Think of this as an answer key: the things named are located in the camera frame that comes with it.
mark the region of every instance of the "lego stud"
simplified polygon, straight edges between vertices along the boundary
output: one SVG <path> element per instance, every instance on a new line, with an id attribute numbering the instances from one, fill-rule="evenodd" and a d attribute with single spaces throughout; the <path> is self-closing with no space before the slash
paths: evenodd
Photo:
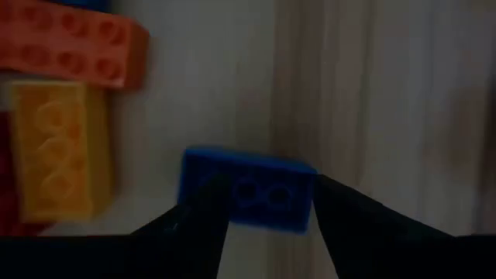
<path id="1" fill-rule="evenodd" d="M 62 15 L 62 26 L 72 36 L 83 36 L 86 33 L 86 22 L 81 14 L 68 12 Z"/>
<path id="2" fill-rule="evenodd" d="M 58 134 L 67 125 L 67 111 L 64 104 L 59 101 L 51 101 L 41 105 L 35 114 L 36 126 L 40 131 Z"/>
<path id="3" fill-rule="evenodd" d="M 21 49 L 21 59 L 33 66 L 46 66 L 50 60 L 48 50 L 43 46 L 27 45 Z"/>
<path id="4" fill-rule="evenodd" d="M 115 80 L 121 75 L 119 64 L 110 59 L 99 59 L 96 63 L 96 72 L 105 79 Z"/>
<path id="5" fill-rule="evenodd" d="M 289 210 L 291 208 L 291 192 L 282 186 L 272 187 L 268 191 L 268 205 L 275 210 Z"/>
<path id="6" fill-rule="evenodd" d="M 84 70 L 84 58 L 79 53 L 60 53 L 57 57 L 57 62 L 72 74 L 80 74 Z"/>
<path id="7" fill-rule="evenodd" d="M 70 156 L 70 144 L 67 139 L 47 139 L 40 147 L 38 153 L 46 166 L 59 168 Z"/>
<path id="8" fill-rule="evenodd" d="M 51 14 L 39 6 L 25 7 L 22 16 L 34 29 L 47 31 L 52 27 Z"/>
<path id="9" fill-rule="evenodd" d="M 112 45 L 119 45 L 124 42 L 124 29 L 111 21 L 104 21 L 98 27 L 100 38 Z"/>

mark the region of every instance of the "toy brick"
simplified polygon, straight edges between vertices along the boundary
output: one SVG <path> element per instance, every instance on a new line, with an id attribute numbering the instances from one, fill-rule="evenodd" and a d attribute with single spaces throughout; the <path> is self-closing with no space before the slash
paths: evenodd
<path id="1" fill-rule="evenodd" d="M 19 81 L 10 91 L 22 220 L 92 219 L 112 200 L 104 91 L 69 81 Z"/>
<path id="2" fill-rule="evenodd" d="M 299 162 L 216 148 L 184 152 L 178 201 L 213 177 L 232 182 L 234 222 L 303 233 L 308 226 L 316 171 Z"/>
<path id="3" fill-rule="evenodd" d="M 10 7 L 0 22 L 4 67 L 110 88 L 143 83 L 149 34 L 131 19 L 34 0 L 0 2 Z"/>
<path id="4" fill-rule="evenodd" d="M 89 9 L 98 12 L 109 12 L 109 0 L 50 0 L 51 2 L 69 5 L 75 8 Z"/>

